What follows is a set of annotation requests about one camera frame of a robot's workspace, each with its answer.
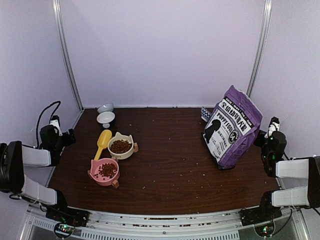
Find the purple pet food bag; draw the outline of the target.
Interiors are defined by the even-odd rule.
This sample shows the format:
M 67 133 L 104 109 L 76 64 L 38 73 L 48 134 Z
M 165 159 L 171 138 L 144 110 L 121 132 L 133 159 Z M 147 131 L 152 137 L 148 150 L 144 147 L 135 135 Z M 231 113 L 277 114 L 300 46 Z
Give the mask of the purple pet food bag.
M 252 100 L 231 85 L 214 106 L 202 132 L 219 169 L 235 167 L 257 138 L 262 119 L 261 111 Z

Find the yellow plastic scoop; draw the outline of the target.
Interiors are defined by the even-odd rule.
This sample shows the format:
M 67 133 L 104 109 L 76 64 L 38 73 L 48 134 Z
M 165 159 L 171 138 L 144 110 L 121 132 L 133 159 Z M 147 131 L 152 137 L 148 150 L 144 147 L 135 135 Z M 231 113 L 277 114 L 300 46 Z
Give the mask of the yellow plastic scoop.
M 112 132 L 108 129 L 105 129 L 101 132 L 98 140 L 97 140 L 97 152 L 94 156 L 94 160 L 98 161 L 100 159 L 100 156 L 102 154 L 102 151 L 105 150 L 108 147 L 109 141 L 112 138 Z

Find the pink cat-ear pet bowl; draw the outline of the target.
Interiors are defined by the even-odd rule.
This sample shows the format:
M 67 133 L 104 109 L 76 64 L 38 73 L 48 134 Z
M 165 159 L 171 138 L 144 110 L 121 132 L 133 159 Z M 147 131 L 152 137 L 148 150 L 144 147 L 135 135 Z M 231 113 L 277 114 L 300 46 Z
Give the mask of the pink cat-ear pet bowl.
M 87 174 L 100 186 L 112 186 L 115 189 L 120 186 L 120 167 L 115 159 L 91 160 L 90 170 L 87 171 Z

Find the cream cat-ear pet bowl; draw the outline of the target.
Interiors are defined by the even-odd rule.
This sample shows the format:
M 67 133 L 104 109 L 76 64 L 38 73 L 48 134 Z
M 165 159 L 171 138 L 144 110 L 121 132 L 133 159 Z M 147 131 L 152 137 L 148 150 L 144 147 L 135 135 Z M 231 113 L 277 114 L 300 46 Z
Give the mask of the cream cat-ear pet bowl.
M 139 151 L 139 146 L 134 142 L 133 136 L 124 135 L 116 132 L 112 137 L 107 147 L 112 159 L 119 161 L 131 157 L 134 153 Z

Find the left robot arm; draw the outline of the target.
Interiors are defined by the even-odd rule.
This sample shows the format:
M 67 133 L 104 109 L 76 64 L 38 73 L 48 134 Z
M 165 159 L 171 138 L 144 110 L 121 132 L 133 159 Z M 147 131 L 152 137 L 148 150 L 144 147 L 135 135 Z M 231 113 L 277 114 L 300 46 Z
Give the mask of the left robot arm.
M 59 133 L 57 127 L 47 125 L 40 130 L 40 148 L 23 145 L 20 140 L 0 144 L 0 191 L 10 193 L 15 200 L 52 207 L 61 222 L 72 218 L 64 194 L 32 180 L 26 167 L 49 168 L 60 163 L 65 147 L 76 143 L 74 129 Z

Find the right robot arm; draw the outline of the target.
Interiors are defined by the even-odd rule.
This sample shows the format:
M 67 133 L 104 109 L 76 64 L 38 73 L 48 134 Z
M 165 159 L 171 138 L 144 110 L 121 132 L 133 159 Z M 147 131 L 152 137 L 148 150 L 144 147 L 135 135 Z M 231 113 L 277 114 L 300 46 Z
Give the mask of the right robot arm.
M 287 145 L 286 136 L 280 131 L 271 134 L 260 131 L 254 145 L 261 148 L 261 160 L 270 178 L 305 179 L 307 185 L 268 191 L 256 210 L 259 220 L 268 220 L 281 207 L 320 207 L 320 157 L 283 159 Z

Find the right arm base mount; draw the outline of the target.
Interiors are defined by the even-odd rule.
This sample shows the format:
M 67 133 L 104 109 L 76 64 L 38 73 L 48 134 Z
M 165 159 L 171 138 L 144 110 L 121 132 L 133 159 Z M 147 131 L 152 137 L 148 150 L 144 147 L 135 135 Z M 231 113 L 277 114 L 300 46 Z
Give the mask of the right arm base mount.
M 243 208 L 239 211 L 242 226 L 253 225 L 259 237 L 271 237 L 276 230 L 274 220 L 282 216 L 280 208 L 263 210 L 261 207 Z

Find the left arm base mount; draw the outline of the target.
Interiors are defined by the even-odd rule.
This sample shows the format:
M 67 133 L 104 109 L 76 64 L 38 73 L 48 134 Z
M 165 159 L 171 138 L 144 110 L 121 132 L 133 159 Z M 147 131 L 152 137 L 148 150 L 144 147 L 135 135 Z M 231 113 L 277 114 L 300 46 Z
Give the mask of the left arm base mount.
M 54 224 L 53 233 L 59 239 L 65 240 L 69 238 L 76 228 L 86 227 L 90 213 L 86 210 L 75 208 L 67 208 L 66 212 L 55 209 L 46 209 L 46 218 L 56 221 Z

